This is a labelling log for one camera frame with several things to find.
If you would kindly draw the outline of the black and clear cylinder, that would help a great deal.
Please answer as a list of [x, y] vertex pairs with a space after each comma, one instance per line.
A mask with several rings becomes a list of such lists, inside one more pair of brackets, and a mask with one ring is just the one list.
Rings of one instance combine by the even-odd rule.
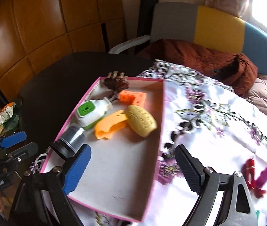
[[71, 124], [50, 146], [61, 158], [67, 160], [75, 156], [86, 139], [84, 129], [78, 124]]

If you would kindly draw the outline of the orange plastic clip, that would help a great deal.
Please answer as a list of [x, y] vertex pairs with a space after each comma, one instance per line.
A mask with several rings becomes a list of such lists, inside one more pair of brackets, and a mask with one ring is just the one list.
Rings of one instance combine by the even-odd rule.
[[127, 116], [124, 110], [116, 111], [102, 120], [94, 128], [97, 139], [110, 139], [112, 135], [127, 126]]

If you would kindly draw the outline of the red metallic capsule bottle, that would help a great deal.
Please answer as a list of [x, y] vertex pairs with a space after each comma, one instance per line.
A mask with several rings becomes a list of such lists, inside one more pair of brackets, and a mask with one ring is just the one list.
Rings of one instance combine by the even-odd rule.
[[242, 166], [242, 174], [244, 176], [248, 189], [253, 190], [256, 185], [254, 158], [250, 158], [244, 163], [244, 165]]

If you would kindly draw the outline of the magenta perforated mushroom toy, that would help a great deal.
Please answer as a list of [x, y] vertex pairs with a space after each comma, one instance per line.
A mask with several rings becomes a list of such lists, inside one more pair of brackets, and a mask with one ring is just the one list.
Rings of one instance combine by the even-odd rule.
[[256, 180], [255, 186], [256, 188], [261, 189], [266, 182], [267, 182], [267, 167], [260, 173], [259, 177]]

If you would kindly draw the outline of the yellow carved oval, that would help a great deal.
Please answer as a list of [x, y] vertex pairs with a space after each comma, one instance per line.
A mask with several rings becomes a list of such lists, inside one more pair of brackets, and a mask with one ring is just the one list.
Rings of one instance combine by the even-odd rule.
[[156, 120], [144, 108], [136, 105], [129, 105], [125, 110], [128, 125], [139, 136], [146, 138], [157, 129]]

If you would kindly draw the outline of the brown pinecone ornament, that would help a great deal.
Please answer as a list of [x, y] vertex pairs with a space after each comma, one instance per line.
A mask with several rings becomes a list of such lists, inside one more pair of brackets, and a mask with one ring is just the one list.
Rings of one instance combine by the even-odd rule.
[[118, 100], [119, 93], [129, 88], [128, 76], [124, 73], [120, 73], [118, 76], [117, 71], [109, 73], [108, 77], [104, 79], [103, 84], [105, 87], [113, 91], [108, 97], [112, 101]]

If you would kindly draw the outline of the red puzzle block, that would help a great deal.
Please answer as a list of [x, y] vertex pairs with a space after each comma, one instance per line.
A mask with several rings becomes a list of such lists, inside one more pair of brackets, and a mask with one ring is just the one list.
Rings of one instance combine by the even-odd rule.
[[254, 188], [253, 193], [257, 199], [261, 199], [262, 197], [264, 197], [266, 190], [263, 190], [261, 188]]

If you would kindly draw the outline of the green plastic block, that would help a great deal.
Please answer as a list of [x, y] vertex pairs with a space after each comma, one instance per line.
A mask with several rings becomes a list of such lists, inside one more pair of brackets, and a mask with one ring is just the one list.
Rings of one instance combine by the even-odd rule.
[[260, 216], [260, 211], [257, 210], [257, 211], [256, 211], [256, 217], [257, 217], [257, 220], [259, 219], [259, 216]]

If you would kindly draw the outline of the colourful snack bag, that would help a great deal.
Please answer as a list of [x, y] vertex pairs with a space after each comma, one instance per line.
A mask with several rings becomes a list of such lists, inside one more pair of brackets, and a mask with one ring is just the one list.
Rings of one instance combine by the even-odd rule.
[[15, 130], [19, 122], [19, 108], [15, 102], [8, 103], [0, 110], [0, 136]]

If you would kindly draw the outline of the white embroidered floral tablecloth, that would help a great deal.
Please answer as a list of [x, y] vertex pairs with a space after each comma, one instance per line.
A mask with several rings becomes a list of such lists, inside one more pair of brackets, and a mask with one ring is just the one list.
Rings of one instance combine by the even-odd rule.
[[[235, 94], [234, 89], [198, 71], [158, 60], [140, 78], [164, 82], [163, 124], [158, 173], [141, 222], [130, 225], [181, 225], [197, 195], [181, 175], [173, 149], [183, 144], [204, 165], [220, 173], [242, 169], [254, 158], [257, 173], [267, 167], [267, 115]], [[267, 224], [266, 194], [251, 199], [258, 225]], [[84, 225], [121, 225], [126, 222], [71, 202]]]

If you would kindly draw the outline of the pink shallow cardboard box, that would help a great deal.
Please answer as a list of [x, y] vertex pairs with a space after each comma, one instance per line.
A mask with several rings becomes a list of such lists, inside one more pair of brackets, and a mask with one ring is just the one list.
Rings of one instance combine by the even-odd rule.
[[68, 198], [84, 208], [120, 220], [141, 222], [158, 173], [164, 82], [133, 77], [128, 81], [130, 91], [147, 94], [144, 108], [156, 120], [157, 129], [143, 138], [125, 127], [111, 139], [97, 139], [93, 129], [87, 130], [91, 159]]

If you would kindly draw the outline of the rust brown quilted jacket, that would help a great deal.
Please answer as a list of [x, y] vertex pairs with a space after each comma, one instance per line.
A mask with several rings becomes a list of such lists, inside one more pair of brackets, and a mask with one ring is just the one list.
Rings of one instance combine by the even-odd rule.
[[150, 43], [137, 56], [193, 68], [232, 86], [239, 96], [250, 90], [258, 75], [257, 66], [243, 53], [225, 53], [183, 40], [159, 39]]

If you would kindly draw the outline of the wooden wardrobe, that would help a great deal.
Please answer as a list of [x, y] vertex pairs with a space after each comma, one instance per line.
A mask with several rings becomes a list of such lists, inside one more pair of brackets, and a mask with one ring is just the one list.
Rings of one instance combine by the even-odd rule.
[[8, 99], [74, 52], [124, 40], [122, 0], [0, 0], [0, 89]]

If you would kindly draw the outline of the white pillow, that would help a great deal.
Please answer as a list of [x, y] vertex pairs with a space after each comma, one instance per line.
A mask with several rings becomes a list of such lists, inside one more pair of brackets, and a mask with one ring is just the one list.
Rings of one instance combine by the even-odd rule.
[[134, 38], [132, 40], [128, 40], [126, 42], [123, 42], [119, 45], [116, 45], [115, 47], [110, 49], [110, 51], [108, 53], [117, 55], [117, 54], [120, 54], [121, 52], [131, 48], [131, 47], [142, 45], [143, 43], [148, 42], [149, 40], [150, 40], [149, 35], [140, 36], [140, 37]]

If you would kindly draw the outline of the multicolour headboard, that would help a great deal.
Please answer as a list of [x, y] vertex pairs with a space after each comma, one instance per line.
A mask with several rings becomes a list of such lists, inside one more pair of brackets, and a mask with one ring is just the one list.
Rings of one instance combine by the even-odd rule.
[[220, 10], [189, 3], [158, 3], [150, 39], [184, 40], [221, 52], [243, 53], [267, 76], [267, 33]]

